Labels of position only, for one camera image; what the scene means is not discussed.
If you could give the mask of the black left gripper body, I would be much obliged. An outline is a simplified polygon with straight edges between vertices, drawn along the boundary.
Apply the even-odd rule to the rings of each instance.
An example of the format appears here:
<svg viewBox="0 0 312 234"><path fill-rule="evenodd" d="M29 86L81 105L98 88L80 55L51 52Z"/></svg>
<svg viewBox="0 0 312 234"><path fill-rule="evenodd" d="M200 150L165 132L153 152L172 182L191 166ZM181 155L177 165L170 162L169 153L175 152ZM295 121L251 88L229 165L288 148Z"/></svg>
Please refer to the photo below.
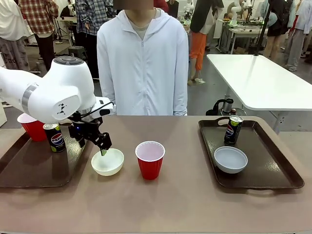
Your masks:
<svg viewBox="0 0 312 234"><path fill-rule="evenodd" d="M77 142L81 138L95 143L98 135L101 134L99 127L102 124L102 118L96 118L91 122L72 122L68 126L69 135L74 138Z"/></svg>

